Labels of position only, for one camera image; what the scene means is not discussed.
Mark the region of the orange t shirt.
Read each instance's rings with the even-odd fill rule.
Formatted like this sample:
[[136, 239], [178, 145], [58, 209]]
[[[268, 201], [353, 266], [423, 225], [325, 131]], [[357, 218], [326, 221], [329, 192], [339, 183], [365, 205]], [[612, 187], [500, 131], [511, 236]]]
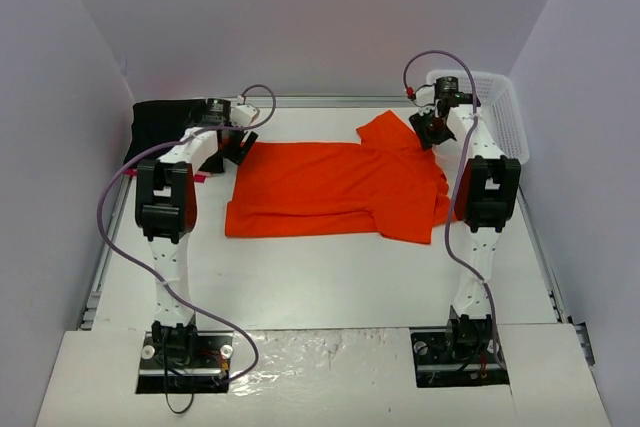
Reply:
[[226, 236], [377, 233], [429, 244], [450, 207], [433, 152], [392, 111], [356, 133], [356, 143], [255, 143], [237, 170]]

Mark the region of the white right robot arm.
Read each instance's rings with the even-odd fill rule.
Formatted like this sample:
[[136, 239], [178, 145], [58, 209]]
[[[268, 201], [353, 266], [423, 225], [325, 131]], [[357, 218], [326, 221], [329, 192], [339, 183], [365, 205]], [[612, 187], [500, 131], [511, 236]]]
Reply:
[[467, 251], [464, 257], [453, 252], [446, 226], [445, 249], [461, 266], [461, 275], [443, 345], [450, 357], [465, 360], [479, 344], [497, 338], [488, 287], [500, 236], [514, 212], [521, 163], [499, 147], [479, 100], [461, 91], [458, 78], [440, 77], [431, 87], [433, 100], [410, 117], [410, 124], [425, 150], [446, 142], [460, 145], [450, 208], [451, 218], [465, 225]]

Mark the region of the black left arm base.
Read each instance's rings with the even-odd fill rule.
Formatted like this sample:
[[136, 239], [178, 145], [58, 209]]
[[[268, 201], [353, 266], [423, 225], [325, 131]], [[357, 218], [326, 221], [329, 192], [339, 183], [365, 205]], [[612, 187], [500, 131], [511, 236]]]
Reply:
[[229, 390], [233, 337], [199, 332], [191, 352], [178, 352], [147, 332], [140, 352], [136, 394], [220, 394]]

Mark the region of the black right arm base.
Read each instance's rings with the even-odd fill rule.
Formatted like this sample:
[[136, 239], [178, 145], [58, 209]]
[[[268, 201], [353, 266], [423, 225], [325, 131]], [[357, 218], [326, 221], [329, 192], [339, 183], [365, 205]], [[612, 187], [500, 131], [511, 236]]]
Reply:
[[496, 361], [493, 342], [447, 343], [444, 328], [411, 329], [415, 383], [418, 388], [508, 386], [509, 374]]

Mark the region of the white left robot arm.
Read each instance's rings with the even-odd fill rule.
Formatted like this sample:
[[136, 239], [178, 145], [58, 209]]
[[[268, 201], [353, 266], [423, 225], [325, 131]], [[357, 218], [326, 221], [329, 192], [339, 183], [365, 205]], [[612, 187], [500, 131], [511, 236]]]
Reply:
[[245, 129], [259, 110], [216, 98], [152, 100], [133, 107], [132, 142], [127, 158], [135, 163], [135, 222], [149, 242], [156, 283], [153, 342], [165, 340], [165, 353], [179, 365], [201, 353], [194, 310], [167, 290], [189, 298], [187, 247], [197, 219], [195, 177], [222, 174], [227, 161], [241, 164], [258, 138]]

